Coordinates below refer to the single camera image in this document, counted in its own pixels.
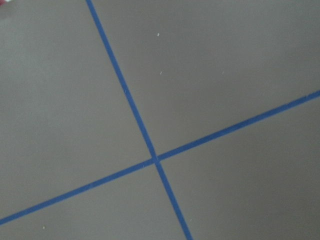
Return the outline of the brown paper table mat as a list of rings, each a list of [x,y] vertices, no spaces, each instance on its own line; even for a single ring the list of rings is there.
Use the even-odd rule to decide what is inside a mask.
[[[317,0],[3,0],[3,240],[317,240]]]

